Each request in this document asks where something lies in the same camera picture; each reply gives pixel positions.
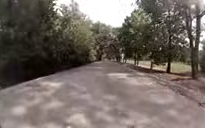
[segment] sky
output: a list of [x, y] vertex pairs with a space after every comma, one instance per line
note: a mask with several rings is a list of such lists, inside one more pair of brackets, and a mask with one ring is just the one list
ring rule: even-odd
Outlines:
[[[94, 22], [100, 21], [120, 27], [126, 16], [134, 10], [135, 0], [75, 0], [80, 10]], [[58, 0], [58, 4], [69, 4], [71, 0]]]

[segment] green grass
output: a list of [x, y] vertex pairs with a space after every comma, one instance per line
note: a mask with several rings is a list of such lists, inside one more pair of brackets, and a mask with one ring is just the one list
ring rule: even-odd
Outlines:
[[[140, 61], [139, 66], [150, 68], [150, 61]], [[154, 65], [154, 69], [166, 71], [166, 65]], [[171, 72], [173, 73], [185, 73], [191, 72], [190, 65], [182, 62], [173, 62], [171, 65]]]

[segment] paved road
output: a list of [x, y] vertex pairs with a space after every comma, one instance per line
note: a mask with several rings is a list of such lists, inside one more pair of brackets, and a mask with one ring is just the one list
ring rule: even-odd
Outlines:
[[144, 73], [97, 62], [0, 92], [2, 128], [205, 128], [205, 109]]

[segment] roadside vegetation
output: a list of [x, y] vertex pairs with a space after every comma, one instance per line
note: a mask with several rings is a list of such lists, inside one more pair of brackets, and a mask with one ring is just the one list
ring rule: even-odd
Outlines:
[[55, 2], [0, 0], [0, 89], [103, 57], [120, 59], [111, 26], [93, 23], [74, 1]]
[[92, 22], [74, 1], [0, 0], [0, 89], [101, 60], [190, 73], [192, 79], [205, 73], [204, 1], [135, 4], [123, 25], [113, 28]]

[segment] tree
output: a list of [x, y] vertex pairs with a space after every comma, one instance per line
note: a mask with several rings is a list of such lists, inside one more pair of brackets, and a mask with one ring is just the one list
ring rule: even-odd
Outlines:
[[201, 20], [205, 16], [205, 5], [203, 1], [178, 1], [182, 5], [185, 16], [186, 30], [191, 48], [192, 78], [198, 79], [199, 69], [199, 45], [201, 37]]
[[75, 2], [0, 0], [0, 88], [90, 62], [94, 43]]
[[148, 54], [150, 16], [141, 9], [133, 11], [131, 16], [125, 19], [118, 37], [125, 59], [133, 58], [135, 65], [138, 65], [139, 59]]
[[167, 73], [170, 73], [171, 62], [182, 45], [181, 35], [185, 34], [179, 6], [173, 0], [141, 0], [138, 4], [152, 16], [154, 44], [151, 59], [156, 64], [167, 62]]
[[120, 46], [114, 28], [97, 22], [92, 25], [91, 30], [96, 41], [97, 60], [115, 59], [120, 61]]

